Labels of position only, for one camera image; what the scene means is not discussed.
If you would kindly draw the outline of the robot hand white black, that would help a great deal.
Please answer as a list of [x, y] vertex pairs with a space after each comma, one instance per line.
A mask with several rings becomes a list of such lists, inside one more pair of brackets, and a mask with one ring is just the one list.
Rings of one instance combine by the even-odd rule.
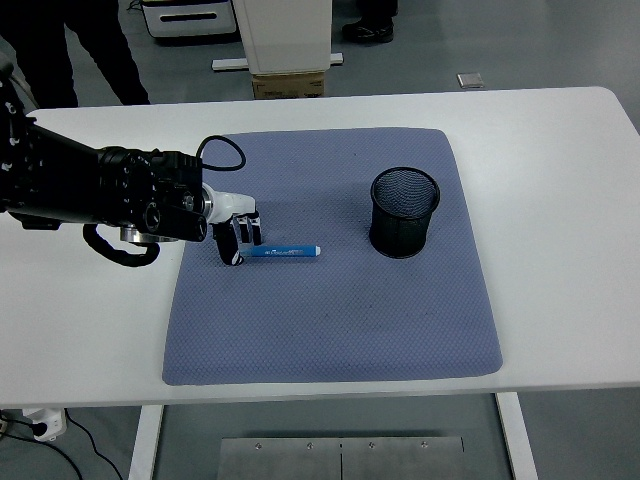
[[220, 259], [225, 265], [243, 262], [234, 223], [240, 228], [241, 243], [262, 244], [261, 221], [253, 197], [243, 194], [219, 192], [203, 186], [204, 215], [211, 226]]

